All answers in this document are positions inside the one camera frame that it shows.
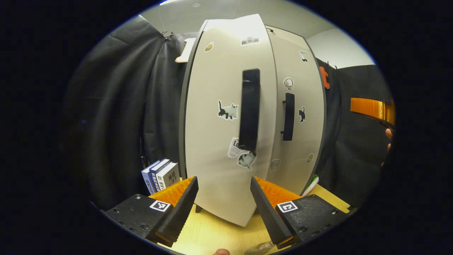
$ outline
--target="table surface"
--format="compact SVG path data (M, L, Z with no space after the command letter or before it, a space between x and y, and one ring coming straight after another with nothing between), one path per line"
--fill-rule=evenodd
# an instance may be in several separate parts
M332 193L316 185L308 194L316 194L339 210L348 213L349 205ZM173 243L171 250L187 255L212 255L217 249L227 249L231 255L242 255L254 245L270 241L261 215L253 215L246 227L241 227L201 210L195 212L195 205L187 218L184 228ZM279 251L276 246L267 254Z

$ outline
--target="blue book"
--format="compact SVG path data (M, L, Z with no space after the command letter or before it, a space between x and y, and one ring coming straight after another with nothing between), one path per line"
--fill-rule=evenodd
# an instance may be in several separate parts
M150 178L150 175L149 175L149 170L154 167L155 165L159 164L160 160L152 163L149 167L145 168L144 170L142 170L142 176L143 176L143 180L145 181L146 183L146 187L148 188L148 191L149 193L152 195L154 193L157 192L154 184L153 184L153 181L152 179Z
M157 182L156 174L160 172L160 170L164 169L171 161L169 159L164 158L159 162L159 164L150 168L149 173L151 175L151 180L153 181L154 187L156 188L157 192L161 191L159 187L159 183Z

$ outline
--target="plastic bottle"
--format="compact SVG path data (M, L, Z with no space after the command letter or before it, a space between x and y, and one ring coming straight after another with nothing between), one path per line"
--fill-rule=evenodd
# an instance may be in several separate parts
M274 246L275 245L272 243L272 241L260 243L246 250L244 255L263 255L266 254Z

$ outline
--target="orange object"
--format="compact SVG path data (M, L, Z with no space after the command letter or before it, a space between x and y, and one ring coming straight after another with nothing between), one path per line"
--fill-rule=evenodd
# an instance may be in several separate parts
M183 195L184 191L186 191L192 179L193 176L185 179L184 181L175 183L172 186L165 188L157 193L154 193L149 197L162 202L170 203L173 205L173 207L175 207L179 199Z
M327 82L327 77L329 77L329 74L324 70L324 67L319 67L321 70L321 75L323 76L323 82L324 82L324 87L325 88L330 88L330 84Z
M261 189L263 190L264 194L267 197L267 200L269 200L270 204L274 209L277 206L277 204L302 198L301 196L292 193L291 191L286 190L278 185L275 185L272 182L263 180L256 176L254 176L254 178L260 185Z
M387 121L395 125L395 106L366 98L351 98L351 112Z

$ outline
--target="person's hand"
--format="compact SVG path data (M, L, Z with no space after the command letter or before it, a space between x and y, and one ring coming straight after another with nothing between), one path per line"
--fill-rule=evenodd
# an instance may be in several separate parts
M386 136L392 140L393 138L393 132L390 128L386 129ZM387 145L387 151L390 151L390 146L391 146L391 143L389 143L389 145Z
M226 249L218 249L213 255L230 255L230 252Z

